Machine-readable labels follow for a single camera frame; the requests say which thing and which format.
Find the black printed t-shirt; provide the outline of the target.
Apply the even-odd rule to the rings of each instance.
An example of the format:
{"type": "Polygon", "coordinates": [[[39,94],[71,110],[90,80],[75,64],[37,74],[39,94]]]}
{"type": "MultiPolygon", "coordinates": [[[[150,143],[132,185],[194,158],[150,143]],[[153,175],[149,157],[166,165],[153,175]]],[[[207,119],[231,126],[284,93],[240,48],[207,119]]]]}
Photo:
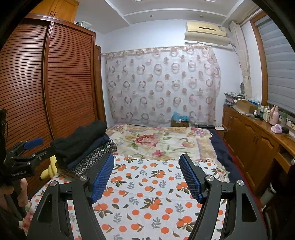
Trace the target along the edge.
{"type": "Polygon", "coordinates": [[[67,138],[57,138],[50,145],[56,149],[56,160],[59,165],[66,166],[80,157],[90,145],[106,134],[107,124],[94,121],[88,126],[78,127],[67,138]]]}

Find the yellow plush toy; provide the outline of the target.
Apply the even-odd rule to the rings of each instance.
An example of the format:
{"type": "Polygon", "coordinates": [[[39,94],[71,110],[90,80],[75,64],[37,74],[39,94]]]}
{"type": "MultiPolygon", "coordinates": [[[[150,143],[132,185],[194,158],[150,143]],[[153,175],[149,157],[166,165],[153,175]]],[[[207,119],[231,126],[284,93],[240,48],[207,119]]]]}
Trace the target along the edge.
{"type": "Polygon", "coordinates": [[[50,177],[51,179],[53,179],[56,175],[57,175],[57,167],[56,167],[56,157],[52,156],[49,158],[50,159],[50,164],[48,166],[47,169],[45,169],[42,173],[41,173],[41,179],[47,179],[48,177],[50,177]]]}

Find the navy blue mattress cover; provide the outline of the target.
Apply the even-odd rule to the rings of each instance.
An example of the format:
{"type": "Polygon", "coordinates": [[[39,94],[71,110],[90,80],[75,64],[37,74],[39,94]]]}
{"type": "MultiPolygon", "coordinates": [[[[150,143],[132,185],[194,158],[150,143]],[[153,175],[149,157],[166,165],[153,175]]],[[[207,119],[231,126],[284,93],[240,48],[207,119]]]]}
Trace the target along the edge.
{"type": "Polygon", "coordinates": [[[215,129],[209,129],[212,134],[211,144],[216,152],[218,161],[225,167],[225,170],[228,172],[228,178],[231,183],[234,183],[238,180],[244,180],[241,172],[233,162],[233,158],[230,155],[223,139],[218,135],[215,129]]]}

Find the orange fruit print bedsheet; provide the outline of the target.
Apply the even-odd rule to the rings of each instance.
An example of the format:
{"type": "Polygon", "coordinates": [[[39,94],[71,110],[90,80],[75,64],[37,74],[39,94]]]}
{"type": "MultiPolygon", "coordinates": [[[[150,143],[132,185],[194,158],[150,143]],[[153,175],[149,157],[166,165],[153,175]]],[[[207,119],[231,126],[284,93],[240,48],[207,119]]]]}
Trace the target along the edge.
{"type": "Polygon", "coordinates": [[[114,169],[93,211],[106,239],[187,239],[202,205],[177,160],[114,154],[114,169]]]}

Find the folded navy blue garment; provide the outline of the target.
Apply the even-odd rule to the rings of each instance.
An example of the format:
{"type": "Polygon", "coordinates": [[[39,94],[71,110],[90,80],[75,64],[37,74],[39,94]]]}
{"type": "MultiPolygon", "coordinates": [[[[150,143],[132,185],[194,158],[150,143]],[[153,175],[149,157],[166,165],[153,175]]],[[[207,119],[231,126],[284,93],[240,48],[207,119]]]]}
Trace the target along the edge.
{"type": "Polygon", "coordinates": [[[95,140],[90,147],[80,156],[78,157],[76,160],[72,161],[71,163],[69,163],[67,165],[67,168],[69,170],[73,169],[79,162],[81,162],[87,155],[89,155],[93,150],[95,150],[98,147],[101,147],[102,145],[104,145],[106,142],[109,141],[109,136],[108,135],[104,135],[101,138],[98,138],[97,140],[95,140]]]}

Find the wooden louvered wardrobe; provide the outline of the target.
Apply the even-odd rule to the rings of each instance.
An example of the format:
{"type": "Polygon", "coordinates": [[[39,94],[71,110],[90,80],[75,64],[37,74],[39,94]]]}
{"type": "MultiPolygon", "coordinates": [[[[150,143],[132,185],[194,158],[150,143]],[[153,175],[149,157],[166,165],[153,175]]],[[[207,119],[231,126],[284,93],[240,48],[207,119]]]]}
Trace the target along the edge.
{"type": "Polygon", "coordinates": [[[74,23],[78,1],[1,1],[17,26],[1,40],[1,108],[6,147],[43,139],[43,146],[79,126],[105,121],[100,47],[74,23]]]}

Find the long wooden sideboard cabinet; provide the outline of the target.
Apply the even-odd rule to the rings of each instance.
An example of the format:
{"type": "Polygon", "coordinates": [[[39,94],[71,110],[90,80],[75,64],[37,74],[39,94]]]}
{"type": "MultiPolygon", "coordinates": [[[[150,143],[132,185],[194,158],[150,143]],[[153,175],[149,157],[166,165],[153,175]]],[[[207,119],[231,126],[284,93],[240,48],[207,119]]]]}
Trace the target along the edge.
{"type": "Polygon", "coordinates": [[[269,123],[226,105],[222,126],[223,139],[256,196],[262,196],[271,182],[289,172],[294,163],[294,140],[289,135],[275,134],[269,123]]]}

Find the stack of folded fabrics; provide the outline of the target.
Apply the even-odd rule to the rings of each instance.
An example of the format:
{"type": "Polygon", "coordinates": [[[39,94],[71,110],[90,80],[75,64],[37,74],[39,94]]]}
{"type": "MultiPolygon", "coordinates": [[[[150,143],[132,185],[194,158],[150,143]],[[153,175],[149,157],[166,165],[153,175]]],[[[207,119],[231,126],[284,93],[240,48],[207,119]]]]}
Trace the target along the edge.
{"type": "Polygon", "coordinates": [[[238,100],[243,100],[244,95],[236,92],[225,92],[225,105],[233,106],[237,104],[238,100]]]}

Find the open cardboard box on cabinet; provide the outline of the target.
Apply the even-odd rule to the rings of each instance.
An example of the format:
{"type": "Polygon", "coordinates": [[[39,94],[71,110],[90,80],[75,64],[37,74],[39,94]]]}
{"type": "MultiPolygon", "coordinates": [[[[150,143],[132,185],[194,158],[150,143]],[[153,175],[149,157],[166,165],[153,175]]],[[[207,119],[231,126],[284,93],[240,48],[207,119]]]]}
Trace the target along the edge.
{"type": "Polygon", "coordinates": [[[258,107],[246,100],[238,100],[235,105],[232,106],[240,114],[253,114],[258,107]]]}

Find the pink tissue pouch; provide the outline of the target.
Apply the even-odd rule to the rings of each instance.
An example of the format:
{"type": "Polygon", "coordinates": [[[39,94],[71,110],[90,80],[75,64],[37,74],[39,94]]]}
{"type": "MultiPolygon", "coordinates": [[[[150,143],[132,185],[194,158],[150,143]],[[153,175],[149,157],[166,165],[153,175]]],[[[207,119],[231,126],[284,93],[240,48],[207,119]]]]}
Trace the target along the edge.
{"type": "Polygon", "coordinates": [[[275,134],[281,134],[282,133],[282,127],[280,126],[280,124],[275,124],[274,126],[271,127],[270,130],[275,134]]]}

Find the pink thermos jug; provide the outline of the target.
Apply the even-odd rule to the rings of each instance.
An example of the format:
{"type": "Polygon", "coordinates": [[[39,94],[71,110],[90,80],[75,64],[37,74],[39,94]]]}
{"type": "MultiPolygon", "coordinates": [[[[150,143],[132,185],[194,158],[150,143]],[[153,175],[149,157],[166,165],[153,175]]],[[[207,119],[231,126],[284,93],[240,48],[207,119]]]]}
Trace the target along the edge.
{"type": "Polygon", "coordinates": [[[272,126],[275,126],[279,121],[279,107],[277,105],[274,105],[272,109],[270,110],[270,121],[269,123],[272,126]]]}

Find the sheer circle-patterned curtain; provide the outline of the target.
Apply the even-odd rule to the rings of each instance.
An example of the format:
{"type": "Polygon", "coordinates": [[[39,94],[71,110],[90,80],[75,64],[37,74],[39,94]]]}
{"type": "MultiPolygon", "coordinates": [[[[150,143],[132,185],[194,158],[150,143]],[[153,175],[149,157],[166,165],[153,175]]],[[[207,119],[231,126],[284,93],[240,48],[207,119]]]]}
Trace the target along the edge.
{"type": "Polygon", "coordinates": [[[105,72],[116,124],[164,126],[174,113],[192,125],[216,123],[221,70],[208,45],[109,52],[105,72]]]}

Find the grey zebra window blind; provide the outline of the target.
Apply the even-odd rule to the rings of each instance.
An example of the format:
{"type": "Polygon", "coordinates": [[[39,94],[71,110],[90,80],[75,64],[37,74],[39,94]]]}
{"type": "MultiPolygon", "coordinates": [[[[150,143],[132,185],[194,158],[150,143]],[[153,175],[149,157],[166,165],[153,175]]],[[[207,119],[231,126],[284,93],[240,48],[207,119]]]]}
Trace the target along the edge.
{"type": "Polygon", "coordinates": [[[268,72],[268,103],[294,114],[294,50],[282,31],[264,16],[256,21],[268,72]]]}

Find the tied beige side curtain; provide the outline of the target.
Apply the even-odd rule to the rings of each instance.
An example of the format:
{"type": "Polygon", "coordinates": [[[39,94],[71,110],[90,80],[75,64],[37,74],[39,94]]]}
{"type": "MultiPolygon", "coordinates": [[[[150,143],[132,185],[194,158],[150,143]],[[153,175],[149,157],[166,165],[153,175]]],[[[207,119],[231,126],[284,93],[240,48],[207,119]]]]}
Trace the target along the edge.
{"type": "Polygon", "coordinates": [[[242,78],[244,83],[244,95],[246,100],[253,98],[252,86],[251,86],[251,71],[249,65],[249,55],[247,51],[247,45],[244,38],[244,34],[239,24],[232,21],[230,23],[230,31],[235,39],[235,46],[237,48],[237,55],[240,60],[240,68],[242,70],[242,78]]]}

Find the wall air conditioner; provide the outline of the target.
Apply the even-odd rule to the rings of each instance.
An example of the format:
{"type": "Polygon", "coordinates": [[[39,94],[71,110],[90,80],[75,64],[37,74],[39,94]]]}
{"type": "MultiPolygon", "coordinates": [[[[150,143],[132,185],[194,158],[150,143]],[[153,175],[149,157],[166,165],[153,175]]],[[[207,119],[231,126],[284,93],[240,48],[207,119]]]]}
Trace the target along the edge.
{"type": "Polygon", "coordinates": [[[185,40],[207,42],[223,46],[230,44],[230,38],[227,36],[225,28],[220,25],[187,21],[185,26],[185,40]]]}

